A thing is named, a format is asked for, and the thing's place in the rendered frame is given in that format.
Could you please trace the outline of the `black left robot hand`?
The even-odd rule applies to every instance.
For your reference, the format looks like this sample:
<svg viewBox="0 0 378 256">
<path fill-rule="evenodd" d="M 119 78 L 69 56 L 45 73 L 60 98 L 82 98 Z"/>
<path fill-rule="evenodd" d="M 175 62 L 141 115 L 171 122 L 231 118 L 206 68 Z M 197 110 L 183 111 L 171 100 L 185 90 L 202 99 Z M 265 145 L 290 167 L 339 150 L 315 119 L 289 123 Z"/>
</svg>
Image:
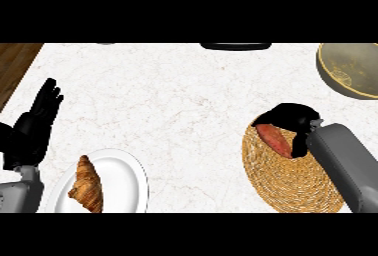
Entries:
<svg viewBox="0 0 378 256">
<path fill-rule="evenodd" d="M 63 100 L 56 80 L 48 78 L 36 93 L 27 112 L 23 112 L 13 126 L 0 122 L 0 153 L 2 169 L 36 166 L 44 159 L 51 125 Z"/>
</svg>

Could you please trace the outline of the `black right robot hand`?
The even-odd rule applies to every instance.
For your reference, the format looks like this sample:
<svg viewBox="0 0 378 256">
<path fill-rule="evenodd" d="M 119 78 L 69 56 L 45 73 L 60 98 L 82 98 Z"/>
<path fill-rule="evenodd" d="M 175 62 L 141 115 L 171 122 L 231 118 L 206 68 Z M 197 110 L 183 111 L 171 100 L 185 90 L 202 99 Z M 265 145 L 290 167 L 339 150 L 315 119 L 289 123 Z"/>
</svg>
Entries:
<svg viewBox="0 0 378 256">
<path fill-rule="evenodd" d="M 270 124 L 279 130 L 284 129 L 295 133 L 290 146 L 292 158 L 307 155 L 305 139 L 311 132 L 310 123 L 320 119 L 318 113 L 305 105 L 296 103 L 280 103 L 271 110 L 262 113 L 250 126 Z"/>
</svg>

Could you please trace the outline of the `reddish sweet potato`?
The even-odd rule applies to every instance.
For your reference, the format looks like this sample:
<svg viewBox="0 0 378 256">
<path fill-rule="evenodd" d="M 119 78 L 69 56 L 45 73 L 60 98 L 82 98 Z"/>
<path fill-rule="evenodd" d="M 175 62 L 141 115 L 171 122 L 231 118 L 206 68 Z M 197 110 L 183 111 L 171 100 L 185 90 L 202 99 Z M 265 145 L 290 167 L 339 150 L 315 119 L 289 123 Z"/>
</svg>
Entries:
<svg viewBox="0 0 378 256">
<path fill-rule="evenodd" d="M 290 159 L 290 146 L 280 133 L 280 130 L 270 124 L 255 125 L 259 139 L 271 148 L 271 150 L 284 158 Z"/>
</svg>

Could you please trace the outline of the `brass-coloured metal bowl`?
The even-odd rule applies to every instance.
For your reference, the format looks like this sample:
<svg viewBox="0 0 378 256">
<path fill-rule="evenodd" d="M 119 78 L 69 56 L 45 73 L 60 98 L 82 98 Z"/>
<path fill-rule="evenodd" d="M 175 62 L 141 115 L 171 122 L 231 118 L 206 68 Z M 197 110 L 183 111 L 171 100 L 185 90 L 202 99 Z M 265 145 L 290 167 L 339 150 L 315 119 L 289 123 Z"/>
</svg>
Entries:
<svg viewBox="0 0 378 256">
<path fill-rule="evenodd" d="M 321 43 L 315 68 L 335 92 L 358 100 L 378 100 L 378 43 Z"/>
</svg>

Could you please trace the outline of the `round woven wicker placemat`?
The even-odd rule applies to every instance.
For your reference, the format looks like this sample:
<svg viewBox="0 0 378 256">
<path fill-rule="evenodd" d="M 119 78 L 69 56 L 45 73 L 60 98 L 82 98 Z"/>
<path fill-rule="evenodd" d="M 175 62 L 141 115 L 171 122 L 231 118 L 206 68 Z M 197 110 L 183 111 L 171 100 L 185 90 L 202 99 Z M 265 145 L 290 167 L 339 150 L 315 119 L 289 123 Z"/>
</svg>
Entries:
<svg viewBox="0 0 378 256">
<path fill-rule="evenodd" d="M 242 163 L 248 180 L 267 205 L 280 213 L 336 213 L 342 196 L 311 153 L 286 159 L 248 126 L 242 137 Z"/>
</svg>

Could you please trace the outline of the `brown croissant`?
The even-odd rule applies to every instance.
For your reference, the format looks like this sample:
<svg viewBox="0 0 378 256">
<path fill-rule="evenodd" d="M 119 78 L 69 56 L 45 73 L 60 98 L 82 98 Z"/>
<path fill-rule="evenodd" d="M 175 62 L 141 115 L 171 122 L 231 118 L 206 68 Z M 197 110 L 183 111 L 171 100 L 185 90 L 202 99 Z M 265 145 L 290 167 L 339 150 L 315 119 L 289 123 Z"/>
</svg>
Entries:
<svg viewBox="0 0 378 256">
<path fill-rule="evenodd" d="M 100 177 L 85 155 L 79 157 L 76 163 L 75 182 L 67 192 L 67 197 L 75 199 L 91 213 L 100 213 L 103 211 Z"/>
</svg>

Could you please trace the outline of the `brown wooden panel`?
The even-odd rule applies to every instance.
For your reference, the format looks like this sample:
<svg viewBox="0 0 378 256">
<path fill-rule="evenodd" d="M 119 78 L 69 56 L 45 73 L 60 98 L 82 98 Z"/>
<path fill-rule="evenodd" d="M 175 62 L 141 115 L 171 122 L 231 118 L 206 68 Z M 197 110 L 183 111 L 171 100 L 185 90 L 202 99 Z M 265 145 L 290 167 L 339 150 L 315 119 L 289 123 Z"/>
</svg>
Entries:
<svg viewBox="0 0 378 256">
<path fill-rule="evenodd" d="M 0 111 L 23 78 L 41 43 L 0 43 Z"/>
</svg>

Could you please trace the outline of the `white oval plate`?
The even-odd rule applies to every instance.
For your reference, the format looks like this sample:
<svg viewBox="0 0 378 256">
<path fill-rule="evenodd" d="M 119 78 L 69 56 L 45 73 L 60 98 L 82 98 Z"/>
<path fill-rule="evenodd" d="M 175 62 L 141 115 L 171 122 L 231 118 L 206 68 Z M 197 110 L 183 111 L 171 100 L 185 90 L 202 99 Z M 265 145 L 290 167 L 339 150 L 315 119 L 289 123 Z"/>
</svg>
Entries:
<svg viewBox="0 0 378 256">
<path fill-rule="evenodd" d="M 118 149 L 101 149 L 87 154 L 100 177 L 104 213 L 144 213 L 149 185 L 144 169 L 134 156 Z M 75 182 L 76 164 L 59 179 L 50 194 L 45 211 L 50 213 L 88 213 L 67 197 Z"/>
</svg>

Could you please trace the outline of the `black rounded appliance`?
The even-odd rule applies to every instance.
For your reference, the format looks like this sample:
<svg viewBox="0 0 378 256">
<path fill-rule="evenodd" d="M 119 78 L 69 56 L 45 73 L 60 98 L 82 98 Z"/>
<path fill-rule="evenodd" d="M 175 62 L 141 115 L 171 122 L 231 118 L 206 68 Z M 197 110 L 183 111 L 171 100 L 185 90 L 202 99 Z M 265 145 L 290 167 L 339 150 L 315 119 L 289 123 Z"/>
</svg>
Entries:
<svg viewBox="0 0 378 256">
<path fill-rule="evenodd" d="M 221 51 L 252 51 L 268 49 L 271 43 L 199 43 L 205 49 Z"/>
</svg>

